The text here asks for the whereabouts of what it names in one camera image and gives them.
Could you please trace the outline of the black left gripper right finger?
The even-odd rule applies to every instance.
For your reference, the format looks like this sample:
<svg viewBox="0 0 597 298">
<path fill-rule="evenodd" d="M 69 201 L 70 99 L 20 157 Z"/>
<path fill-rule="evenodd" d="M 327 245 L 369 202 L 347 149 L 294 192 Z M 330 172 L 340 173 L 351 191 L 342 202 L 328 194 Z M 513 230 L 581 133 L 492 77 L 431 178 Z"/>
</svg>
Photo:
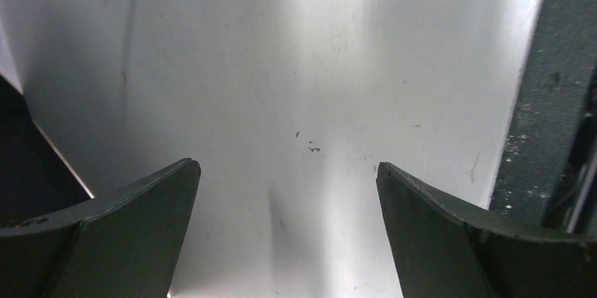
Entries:
<svg viewBox="0 0 597 298">
<path fill-rule="evenodd" d="M 523 223 L 392 163 L 377 192 L 404 297 L 595 297 L 596 238 Z"/>
</svg>

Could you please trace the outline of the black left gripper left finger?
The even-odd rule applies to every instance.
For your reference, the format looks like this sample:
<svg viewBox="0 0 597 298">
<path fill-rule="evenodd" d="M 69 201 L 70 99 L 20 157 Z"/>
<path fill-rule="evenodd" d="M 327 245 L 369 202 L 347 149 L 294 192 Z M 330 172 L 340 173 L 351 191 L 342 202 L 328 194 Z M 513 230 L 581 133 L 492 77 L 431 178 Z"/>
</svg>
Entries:
<svg viewBox="0 0 597 298">
<path fill-rule="evenodd" d="M 201 167 L 132 184 L 1 229 L 2 297 L 166 297 Z"/>
</svg>

